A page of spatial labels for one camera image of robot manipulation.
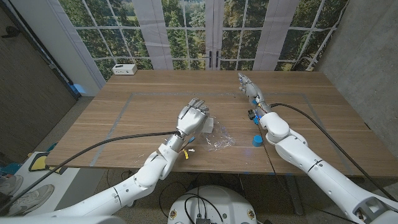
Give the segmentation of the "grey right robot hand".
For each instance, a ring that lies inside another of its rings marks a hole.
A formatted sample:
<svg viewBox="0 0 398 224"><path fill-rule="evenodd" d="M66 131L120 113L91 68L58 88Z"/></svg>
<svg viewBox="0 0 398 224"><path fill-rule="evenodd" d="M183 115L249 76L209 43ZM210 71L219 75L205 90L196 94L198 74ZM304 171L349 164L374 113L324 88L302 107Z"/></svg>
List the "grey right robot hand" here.
<svg viewBox="0 0 398 224"><path fill-rule="evenodd" d="M249 77L245 76L243 73L238 73L238 79L241 84L239 89L244 92L246 96L255 100L256 103L265 103L262 91Z"/></svg>

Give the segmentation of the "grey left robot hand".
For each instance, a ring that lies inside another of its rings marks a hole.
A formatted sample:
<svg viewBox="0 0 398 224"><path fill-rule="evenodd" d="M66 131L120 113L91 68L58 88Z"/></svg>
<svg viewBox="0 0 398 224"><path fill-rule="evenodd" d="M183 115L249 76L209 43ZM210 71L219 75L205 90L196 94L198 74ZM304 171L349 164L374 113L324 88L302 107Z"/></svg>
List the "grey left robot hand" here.
<svg viewBox="0 0 398 224"><path fill-rule="evenodd" d="M181 137L199 132L205 126L209 116L209 108L204 100L193 98L180 112L176 129Z"/></svg>

